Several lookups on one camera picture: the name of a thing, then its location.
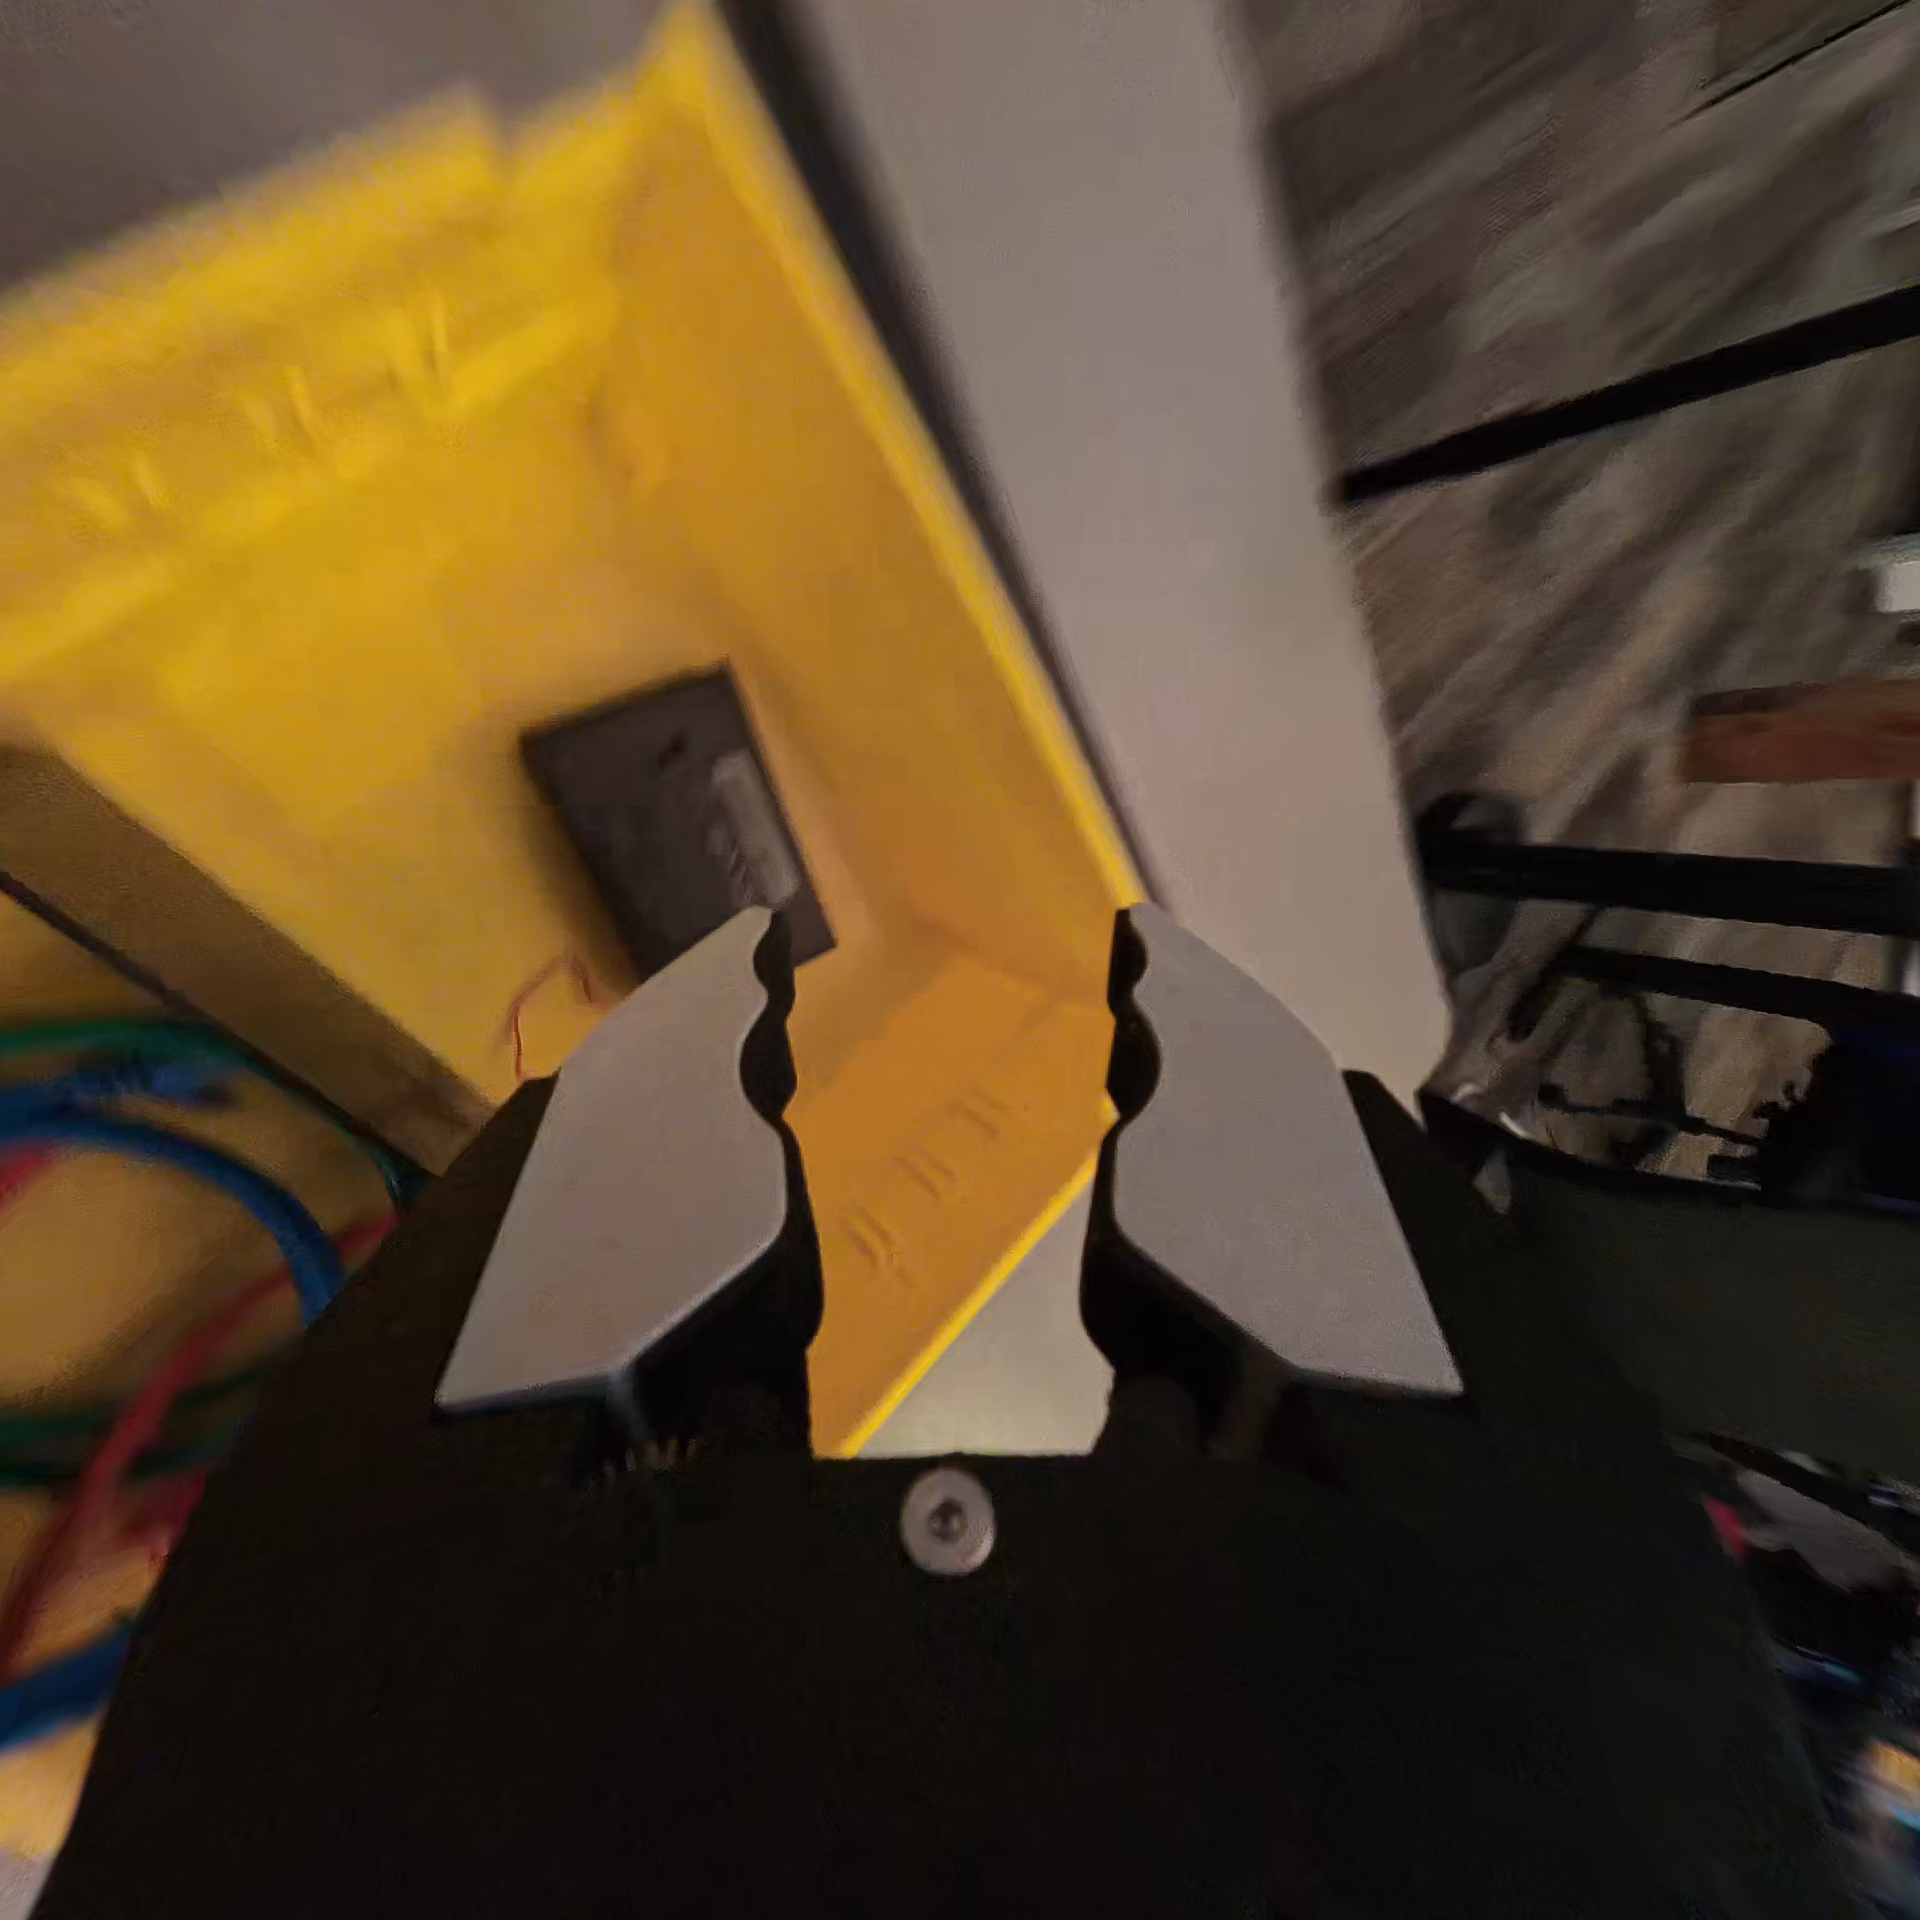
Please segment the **red twist tie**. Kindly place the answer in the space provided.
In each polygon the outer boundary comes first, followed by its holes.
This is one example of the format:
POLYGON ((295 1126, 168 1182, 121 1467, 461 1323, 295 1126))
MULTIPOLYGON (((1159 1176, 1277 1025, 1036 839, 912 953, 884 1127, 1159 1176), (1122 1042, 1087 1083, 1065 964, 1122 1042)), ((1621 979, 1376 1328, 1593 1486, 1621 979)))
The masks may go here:
POLYGON ((560 953, 515 987, 501 1019, 511 1079, 523 1087, 557 1071, 605 1010, 579 953, 560 953))

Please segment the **black metal frame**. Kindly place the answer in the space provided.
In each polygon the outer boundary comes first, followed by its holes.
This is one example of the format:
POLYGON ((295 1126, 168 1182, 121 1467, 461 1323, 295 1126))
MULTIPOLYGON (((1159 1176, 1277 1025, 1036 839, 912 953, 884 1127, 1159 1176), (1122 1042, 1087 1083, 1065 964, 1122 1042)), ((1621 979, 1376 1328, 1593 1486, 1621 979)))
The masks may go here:
POLYGON ((1339 462, 1443 971, 1517 998, 1549 912, 1916 931, 1916 282, 1339 462))

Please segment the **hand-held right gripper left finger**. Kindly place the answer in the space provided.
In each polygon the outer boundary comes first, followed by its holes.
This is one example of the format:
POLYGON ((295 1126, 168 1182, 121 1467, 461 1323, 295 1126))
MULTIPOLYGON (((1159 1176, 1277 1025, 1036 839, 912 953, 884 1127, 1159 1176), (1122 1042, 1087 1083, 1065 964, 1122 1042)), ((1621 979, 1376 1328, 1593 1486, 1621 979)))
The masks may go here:
POLYGON ((553 1075, 435 1386, 443 1418, 587 1407, 637 1455, 814 1455, 826 1280, 786 1119, 796 968, 752 906, 553 1075))

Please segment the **yellow plastic bin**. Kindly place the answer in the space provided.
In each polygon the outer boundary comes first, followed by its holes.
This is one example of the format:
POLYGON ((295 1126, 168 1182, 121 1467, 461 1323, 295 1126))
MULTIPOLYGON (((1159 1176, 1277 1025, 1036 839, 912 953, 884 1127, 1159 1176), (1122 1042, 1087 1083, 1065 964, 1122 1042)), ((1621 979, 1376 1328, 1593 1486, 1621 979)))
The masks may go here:
POLYGON ((856 1455, 1088 1176, 1140 887, 718 15, 2 307, 2 869, 420 1163, 626 973, 522 735, 716 666, 833 934, 790 1119, 856 1455))

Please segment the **person's dark clothing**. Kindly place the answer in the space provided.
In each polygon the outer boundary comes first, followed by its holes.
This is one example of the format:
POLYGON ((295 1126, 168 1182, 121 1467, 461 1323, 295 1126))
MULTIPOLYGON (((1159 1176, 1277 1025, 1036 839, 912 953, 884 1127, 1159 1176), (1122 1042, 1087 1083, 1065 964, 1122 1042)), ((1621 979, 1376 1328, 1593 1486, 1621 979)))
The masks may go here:
POLYGON ((1578 1160, 1477 1123, 1506 1223, 1590 1345, 1697 1437, 1916 1483, 1916 1213, 1578 1160))

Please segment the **black ethernet switch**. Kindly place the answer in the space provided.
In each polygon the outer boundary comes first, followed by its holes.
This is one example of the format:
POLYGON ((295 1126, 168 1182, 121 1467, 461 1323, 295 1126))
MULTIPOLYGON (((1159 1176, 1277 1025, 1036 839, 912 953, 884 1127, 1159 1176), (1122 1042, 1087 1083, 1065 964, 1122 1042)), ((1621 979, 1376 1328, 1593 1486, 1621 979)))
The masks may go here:
POLYGON ((663 971, 734 914, 778 914, 796 966, 833 927, 726 666, 550 718, 519 744, 626 960, 663 971))

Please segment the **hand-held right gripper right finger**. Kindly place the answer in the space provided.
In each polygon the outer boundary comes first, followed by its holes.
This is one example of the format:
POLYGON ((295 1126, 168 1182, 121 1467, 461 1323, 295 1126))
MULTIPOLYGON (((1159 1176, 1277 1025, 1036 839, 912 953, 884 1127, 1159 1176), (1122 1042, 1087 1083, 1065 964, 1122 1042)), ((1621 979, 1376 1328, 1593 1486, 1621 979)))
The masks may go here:
POLYGON ((1077 1279, 1111 1398, 1203 1452, 1327 1386, 1454 1405, 1461 1370, 1327 1045, 1159 906, 1111 936, 1114 1023, 1077 1279))

